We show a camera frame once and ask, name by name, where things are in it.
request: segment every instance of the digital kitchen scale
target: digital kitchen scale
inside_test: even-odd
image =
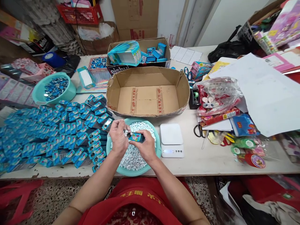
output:
[[[178,123],[163,123],[159,126],[162,157],[183,158],[183,139]]]

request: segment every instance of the teal plastic basin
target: teal plastic basin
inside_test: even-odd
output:
[[[52,79],[54,78],[61,78],[61,77],[67,78],[69,81],[69,85],[67,86],[66,90],[57,98],[52,99],[50,101],[46,101],[46,97],[44,96],[46,84],[50,83],[50,81],[52,81]],[[38,84],[34,87],[32,92],[32,98],[35,101],[35,103],[38,105],[56,104],[62,99],[71,101],[75,97],[75,95],[76,95],[76,87],[72,83],[70,77],[64,72],[57,72],[45,77],[40,82],[38,82]]]
[[[135,117],[132,117],[132,118],[127,118],[127,119],[124,119],[125,120],[125,123],[130,125],[134,122],[144,122],[146,124],[148,124],[149,126],[151,126],[151,128],[154,130],[154,135],[156,137],[156,148],[155,148],[155,152],[156,152],[156,155],[157,157],[161,157],[162,155],[162,148],[160,146],[160,139],[159,139],[159,135],[155,129],[155,127],[147,120],[144,120],[144,119],[140,119],[140,118],[135,118]],[[112,144],[112,139],[110,138],[110,136],[108,135],[107,136],[107,143],[106,143],[106,154],[108,155],[111,151],[111,144]],[[118,167],[117,169],[117,172],[119,174],[122,174],[124,176],[127,176],[127,177],[136,177],[136,176],[140,176],[142,174],[144,174],[145,172],[147,172],[148,170],[150,170],[151,167],[147,164],[145,167],[143,167],[142,169],[140,170],[128,170],[124,167]]]

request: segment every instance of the white table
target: white table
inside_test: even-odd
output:
[[[208,62],[207,55],[213,51],[216,46],[192,47],[191,49],[203,52],[202,62]],[[79,67],[86,66],[91,56],[82,57]],[[177,70],[188,69],[191,66],[172,60],[171,66]],[[73,83],[78,86],[79,77],[75,73],[72,77]],[[78,94],[73,99],[74,102],[84,102],[89,94]],[[277,151],[280,160],[267,159],[264,169],[254,168],[235,162],[235,157],[230,151],[230,146],[222,147],[213,145],[207,140],[205,147],[201,150],[204,138],[196,137],[193,128],[197,124],[196,111],[189,109],[179,116],[168,116],[158,118],[147,118],[159,132],[159,125],[162,123],[178,123],[184,141],[184,158],[161,158],[169,170],[176,176],[213,176],[213,175],[246,175],[246,174],[287,174],[300,173],[300,167],[294,165],[288,159],[286,153],[277,141],[270,142],[270,145]],[[16,171],[4,174],[1,179],[27,179],[27,178],[88,178],[93,174],[92,165],[84,166],[76,169],[74,165],[67,164],[64,166],[55,166],[45,168],[37,164],[32,169]],[[149,170],[143,176],[155,176],[153,170]]]

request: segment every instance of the hand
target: hand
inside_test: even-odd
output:
[[[112,151],[124,155],[128,148],[128,138],[124,135],[124,130],[130,132],[130,127],[123,119],[114,120],[109,131],[112,139]]]
[[[141,133],[145,137],[145,141],[143,143],[130,141],[129,144],[134,145],[140,151],[141,156],[146,161],[146,163],[150,163],[157,159],[155,152],[155,142],[154,138],[151,136],[151,133],[147,130],[139,130],[136,133]]]

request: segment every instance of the red plastic crate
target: red plastic crate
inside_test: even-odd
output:
[[[60,4],[57,5],[57,9],[66,23],[76,24],[76,15],[78,24],[99,24],[103,17],[99,4],[90,8],[76,8],[76,10],[74,7]]]

